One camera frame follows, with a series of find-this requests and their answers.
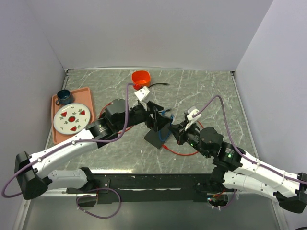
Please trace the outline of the black network switch box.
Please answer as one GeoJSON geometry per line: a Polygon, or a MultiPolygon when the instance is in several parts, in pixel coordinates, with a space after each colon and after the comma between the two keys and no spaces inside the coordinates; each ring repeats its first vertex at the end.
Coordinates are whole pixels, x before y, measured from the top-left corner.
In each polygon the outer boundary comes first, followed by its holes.
{"type": "Polygon", "coordinates": [[[150,131],[145,135],[144,139],[155,148],[160,149],[171,135],[168,127],[169,125],[166,125],[157,132],[155,132],[153,129],[150,129],[150,131]]]}

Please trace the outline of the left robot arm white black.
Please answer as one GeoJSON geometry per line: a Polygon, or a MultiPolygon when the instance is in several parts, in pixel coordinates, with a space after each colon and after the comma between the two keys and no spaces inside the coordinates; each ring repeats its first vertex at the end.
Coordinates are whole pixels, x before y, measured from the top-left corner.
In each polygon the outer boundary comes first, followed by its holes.
{"type": "Polygon", "coordinates": [[[25,200],[41,196],[57,188],[76,188],[85,193],[95,187],[93,175],[87,168],[75,171],[56,172],[61,164],[118,140],[128,127],[145,123],[157,132],[169,125],[171,118],[161,114],[163,107],[149,101],[129,108],[124,99],[115,99],[108,105],[99,119],[66,141],[38,153],[20,152],[15,158],[16,179],[25,200]]]}

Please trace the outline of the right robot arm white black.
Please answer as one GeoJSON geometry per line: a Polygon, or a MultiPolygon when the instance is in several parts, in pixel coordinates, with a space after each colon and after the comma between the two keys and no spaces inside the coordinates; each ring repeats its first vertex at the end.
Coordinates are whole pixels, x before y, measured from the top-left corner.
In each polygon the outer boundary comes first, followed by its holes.
{"type": "Polygon", "coordinates": [[[307,175],[295,174],[273,167],[234,147],[223,140],[213,127],[199,129],[193,124],[169,128],[177,143],[188,143],[206,158],[213,158],[215,168],[211,174],[210,187],[220,191],[224,187],[258,194],[277,202],[293,213],[302,213],[307,206],[307,175]]]}

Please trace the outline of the orange plastic cup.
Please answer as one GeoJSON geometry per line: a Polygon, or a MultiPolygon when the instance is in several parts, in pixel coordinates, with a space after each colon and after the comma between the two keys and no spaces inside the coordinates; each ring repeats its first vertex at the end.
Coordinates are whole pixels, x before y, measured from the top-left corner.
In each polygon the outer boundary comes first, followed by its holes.
{"type": "Polygon", "coordinates": [[[142,87],[149,87],[150,86],[150,81],[151,81],[151,76],[150,73],[146,70],[137,70],[134,71],[131,75],[131,79],[134,83],[134,89],[139,90],[142,87]]]}

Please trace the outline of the pink plastic tray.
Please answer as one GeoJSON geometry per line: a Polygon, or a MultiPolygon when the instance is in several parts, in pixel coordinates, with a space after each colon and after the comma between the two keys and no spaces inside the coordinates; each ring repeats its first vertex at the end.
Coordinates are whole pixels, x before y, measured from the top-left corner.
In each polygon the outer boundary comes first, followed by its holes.
{"type": "MultiPolygon", "coordinates": [[[[91,111],[91,122],[95,120],[95,112],[94,112],[94,104],[93,104],[93,97],[90,88],[85,87],[85,88],[80,88],[76,90],[70,91],[72,94],[73,102],[72,103],[80,103],[84,104],[85,106],[88,107],[88,109],[91,111]]],[[[62,108],[65,105],[56,105],[55,102],[57,100],[57,96],[53,95],[51,99],[51,123],[52,123],[52,139],[54,144],[59,144],[69,138],[71,138],[73,135],[64,135],[59,133],[58,131],[55,130],[53,127],[53,118],[55,113],[62,108]]]]}

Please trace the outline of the white plate watermelon pattern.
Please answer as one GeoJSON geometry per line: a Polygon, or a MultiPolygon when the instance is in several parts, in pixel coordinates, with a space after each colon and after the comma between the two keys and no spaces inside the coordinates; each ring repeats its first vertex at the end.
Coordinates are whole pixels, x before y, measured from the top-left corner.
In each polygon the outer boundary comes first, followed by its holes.
{"type": "Polygon", "coordinates": [[[84,129],[91,121],[91,111],[81,103],[70,103],[54,115],[53,127],[64,135],[73,135],[84,129]]]}

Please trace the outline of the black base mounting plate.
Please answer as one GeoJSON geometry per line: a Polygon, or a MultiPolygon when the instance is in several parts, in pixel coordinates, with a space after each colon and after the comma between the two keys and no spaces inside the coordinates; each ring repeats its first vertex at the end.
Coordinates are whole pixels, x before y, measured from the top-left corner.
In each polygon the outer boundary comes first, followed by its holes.
{"type": "Polygon", "coordinates": [[[208,173],[188,174],[98,174],[90,176],[90,184],[81,189],[69,186],[68,194],[98,195],[98,204],[110,204],[118,197],[107,188],[116,190],[122,202],[193,201],[207,202],[207,195],[233,192],[221,180],[216,182],[208,173]]]}

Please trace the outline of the dark blue mug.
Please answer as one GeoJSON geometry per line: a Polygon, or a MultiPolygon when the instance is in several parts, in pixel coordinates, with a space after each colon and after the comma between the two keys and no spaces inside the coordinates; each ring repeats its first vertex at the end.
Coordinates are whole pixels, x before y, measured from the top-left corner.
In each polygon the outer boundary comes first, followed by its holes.
{"type": "Polygon", "coordinates": [[[72,103],[72,94],[69,90],[63,89],[57,93],[56,105],[67,105],[72,103]]]}

